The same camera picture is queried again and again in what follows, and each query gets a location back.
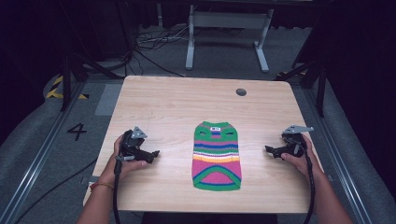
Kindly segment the black metal stand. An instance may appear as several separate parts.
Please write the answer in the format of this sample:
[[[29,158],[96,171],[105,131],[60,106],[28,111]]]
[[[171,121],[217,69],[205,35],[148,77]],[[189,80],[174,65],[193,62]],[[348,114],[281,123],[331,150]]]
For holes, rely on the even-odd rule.
[[[84,67],[85,64],[91,67],[94,71],[102,73],[106,77],[109,77],[111,79],[122,79],[122,77],[114,74],[109,69],[104,68],[99,63],[88,59],[86,56],[82,56],[68,50],[64,55],[63,71],[61,73],[64,81],[64,98],[61,108],[62,111],[65,111],[67,107],[71,104],[71,76],[74,76],[77,82],[85,82],[88,80],[89,75],[87,69]]]
[[[318,83],[316,109],[319,116],[323,118],[324,94],[326,87],[326,69],[323,60],[315,60],[309,63],[304,63],[290,70],[289,72],[280,72],[276,76],[275,81],[286,81],[289,78],[301,74],[302,72],[305,72],[304,77],[300,81],[300,86],[303,89],[311,89],[315,83]]]

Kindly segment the person's left hand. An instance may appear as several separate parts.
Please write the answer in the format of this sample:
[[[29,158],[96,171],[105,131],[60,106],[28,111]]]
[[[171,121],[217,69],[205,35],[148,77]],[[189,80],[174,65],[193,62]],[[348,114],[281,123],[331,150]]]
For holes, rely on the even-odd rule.
[[[119,154],[120,142],[122,140],[122,135],[114,143],[114,150],[110,158],[107,161],[104,171],[100,174],[98,182],[106,184],[114,184],[115,174],[114,169],[116,166],[116,157]],[[145,167],[148,163],[146,161],[124,161],[121,164],[120,179],[123,179],[132,171],[136,171]]]

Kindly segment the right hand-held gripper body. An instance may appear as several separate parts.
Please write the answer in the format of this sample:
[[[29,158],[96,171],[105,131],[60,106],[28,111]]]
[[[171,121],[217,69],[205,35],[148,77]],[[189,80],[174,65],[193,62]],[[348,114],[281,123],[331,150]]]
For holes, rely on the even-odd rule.
[[[272,148],[275,158],[280,158],[283,153],[288,153],[294,157],[301,158],[306,150],[306,143],[302,133],[312,132],[313,127],[291,125],[281,134],[282,140],[286,143],[284,147]]]

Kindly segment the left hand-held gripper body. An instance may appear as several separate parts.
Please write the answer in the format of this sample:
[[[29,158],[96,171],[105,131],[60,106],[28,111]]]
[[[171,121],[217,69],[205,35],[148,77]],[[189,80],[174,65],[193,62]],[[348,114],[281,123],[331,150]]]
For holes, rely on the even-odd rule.
[[[154,153],[142,150],[140,147],[148,136],[137,126],[126,131],[121,139],[120,161],[145,161],[153,163]]]

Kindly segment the yellow black hazard tape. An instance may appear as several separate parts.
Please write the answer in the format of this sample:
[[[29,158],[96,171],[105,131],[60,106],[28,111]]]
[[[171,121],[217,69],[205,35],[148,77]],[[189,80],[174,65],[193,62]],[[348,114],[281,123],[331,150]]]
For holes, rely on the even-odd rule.
[[[62,75],[57,76],[51,87],[49,88],[46,98],[58,98],[63,99],[64,95],[61,93],[61,85],[63,84],[64,78]]]

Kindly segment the person's right hand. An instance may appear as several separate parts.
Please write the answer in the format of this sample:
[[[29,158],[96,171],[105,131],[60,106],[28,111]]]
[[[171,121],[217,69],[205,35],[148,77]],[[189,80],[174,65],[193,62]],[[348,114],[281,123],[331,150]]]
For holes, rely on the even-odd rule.
[[[316,154],[313,152],[311,141],[304,134],[303,134],[303,139],[306,144],[307,155],[312,163],[312,174],[314,180],[317,181],[318,179],[321,179],[324,176],[324,173],[322,172],[322,169],[318,163]],[[303,174],[306,177],[306,179],[309,179],[308,163],[306,159],[304,159],[303,157],[297,158],[288,153],[282,153],[281,158],[284,161],[288,161],[289,163],[291,163],[301,174]]]

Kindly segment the striped knitted pet sweater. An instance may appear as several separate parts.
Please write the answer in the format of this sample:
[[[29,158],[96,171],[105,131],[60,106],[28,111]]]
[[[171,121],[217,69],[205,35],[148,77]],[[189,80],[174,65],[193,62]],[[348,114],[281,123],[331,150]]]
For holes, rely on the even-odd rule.
[[[203,121],[195,128],[191,177],[197,189],[233,191],[241,188],[238,132],[229,122]]]

